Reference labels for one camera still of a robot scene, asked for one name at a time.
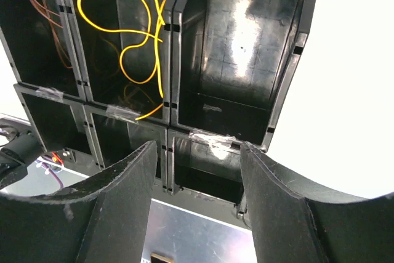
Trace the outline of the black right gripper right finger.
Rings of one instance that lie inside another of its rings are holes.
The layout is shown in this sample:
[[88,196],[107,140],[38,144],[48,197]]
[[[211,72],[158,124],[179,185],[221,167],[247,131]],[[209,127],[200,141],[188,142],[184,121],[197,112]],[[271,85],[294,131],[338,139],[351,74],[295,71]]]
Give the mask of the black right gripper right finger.
[[259,262],[392,262],[393,194],[367,199],[314,182],[255,145],[241,174]]

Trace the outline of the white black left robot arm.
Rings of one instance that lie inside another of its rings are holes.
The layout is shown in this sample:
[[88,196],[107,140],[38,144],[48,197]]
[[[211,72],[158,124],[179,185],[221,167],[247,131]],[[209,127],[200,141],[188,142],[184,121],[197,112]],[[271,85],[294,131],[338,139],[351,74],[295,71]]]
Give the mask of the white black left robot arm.
[[2,124],[1,136],[8,140],[8,143],[1,145],[1,189],[4,189],[26,177],[28,166],[44,151],[30,129],[18,130],[9,124]]

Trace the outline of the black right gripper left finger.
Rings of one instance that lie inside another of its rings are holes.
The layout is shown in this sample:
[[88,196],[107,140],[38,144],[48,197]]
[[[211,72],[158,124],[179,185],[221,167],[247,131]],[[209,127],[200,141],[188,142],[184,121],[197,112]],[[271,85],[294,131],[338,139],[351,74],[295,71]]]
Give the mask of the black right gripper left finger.
[[2,262],[140,262],[157,144],[50,195],[1,195]]

